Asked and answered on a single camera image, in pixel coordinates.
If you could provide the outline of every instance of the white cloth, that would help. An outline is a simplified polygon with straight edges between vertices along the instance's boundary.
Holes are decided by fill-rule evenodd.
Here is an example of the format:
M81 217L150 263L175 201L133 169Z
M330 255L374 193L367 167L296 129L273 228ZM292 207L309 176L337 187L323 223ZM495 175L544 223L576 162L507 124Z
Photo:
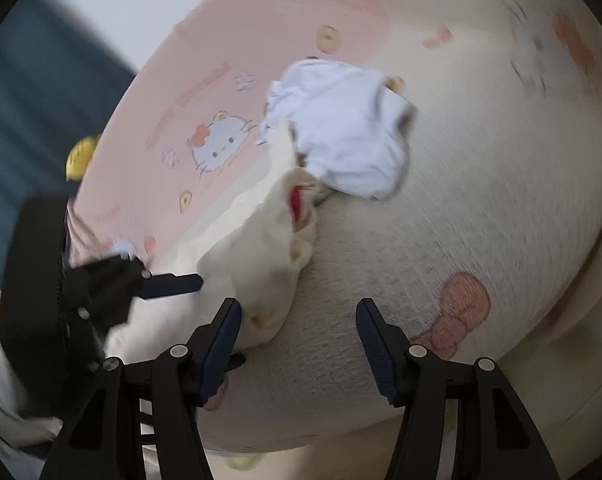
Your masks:
M326 186L365 198L390 195L405 167L399 125L410 103L379 70L324 59L286 69L268 92L265 139L281 118L294 122L294 147Z
M203 232L187 232L175 254L155 273L198 272L204 280L195 294L132 302L127 324L108 335L106 353L124 362L154 359L190 338L211 321L225 298L237 298L243 310L236 349L268 341L278 332L292 305L299 273L309 263L316 234L313 204L316 180L294 163L289 124L270 146L271 174L237 197ZM300 188L301 214L294 221L290 193Z

